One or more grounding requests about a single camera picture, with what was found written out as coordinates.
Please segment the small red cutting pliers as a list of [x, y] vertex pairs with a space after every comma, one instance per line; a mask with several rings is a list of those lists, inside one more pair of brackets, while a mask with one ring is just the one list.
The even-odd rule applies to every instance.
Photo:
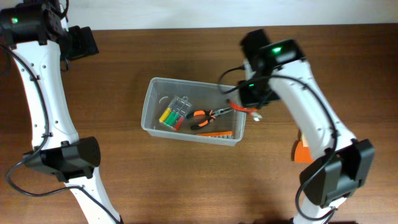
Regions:
[[227, 104], [234, 109], [235, 111], [238, 112], [243, 112], [246, 113], [248, 115], [250, 115], [254, 121], [258, 122], [262, 119], [262, 116], [257, 112], [257, 109], [255, 108], [245, 108], [243, 106], [239, 106], [238, 104], [236, 104], [234, 101], [232, 100], [226, 100]]

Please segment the orange black long-nose pliers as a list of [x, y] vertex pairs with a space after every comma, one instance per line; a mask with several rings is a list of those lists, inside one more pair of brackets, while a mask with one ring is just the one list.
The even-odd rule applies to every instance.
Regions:
[[226, 113], [229, 113], [232, 110], [233, 109], [231, 107], [222, 108], [222, 109], [218, 109], [218, 110], [196, 110], [196, 111], [193, 111], [193, 112], [187, 114], [186, 118], [187, 119], [196, 118], [196, 117], [203, 118], [203, 120], [201, 122], [196, 123], [190, 127], [191, 130], [198, 130], [198, 129], [204, 128], [205, 126], [207, 126], [210, 123], [213, 123], [217, 117], [224, 115]]

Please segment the wooden handle orange scraper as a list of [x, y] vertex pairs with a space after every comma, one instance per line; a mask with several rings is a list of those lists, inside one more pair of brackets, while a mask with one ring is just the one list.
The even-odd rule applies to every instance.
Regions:
[[302, 133], [295, 145], [294, 162], [301, 164], [311, 164], [313, 162], [308, 142]]

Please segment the clear case coloured screwdrivers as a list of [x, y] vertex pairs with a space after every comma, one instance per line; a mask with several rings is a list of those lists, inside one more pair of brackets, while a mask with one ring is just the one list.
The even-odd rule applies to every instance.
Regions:
[[159, 118], [159, 123], [177, 131], [189, 114], [192, 104], [187, 96], [175, 96]]

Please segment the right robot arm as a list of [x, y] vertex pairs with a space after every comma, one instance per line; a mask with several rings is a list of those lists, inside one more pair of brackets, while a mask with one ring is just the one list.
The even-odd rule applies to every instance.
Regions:
[[282, 100], [305, 136], [313, 162], [300, 173], [298, 213], [290, 223], [328, 223], [338, 207], [361, 188], [375, 149], [342, 123], [319, 89], [310, 64], [293, 39], [272, 43], [263, 30], [240, 42], [246, 79], [239, 82], [245, 108]]

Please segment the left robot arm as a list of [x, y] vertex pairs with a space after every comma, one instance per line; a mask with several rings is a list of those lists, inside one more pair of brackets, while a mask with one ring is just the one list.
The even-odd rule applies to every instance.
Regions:
[[17, 65], [32, 123], [32, 150], [21, 164], [63, 183], [89, 223], [121, 223], [101, 181], [98, 141], [79, 137], [68, 111], [62, 72], [99, 52], [89, 27], [68, 26], [68, 8], [24, 1], [1, 10], [1, 49]]

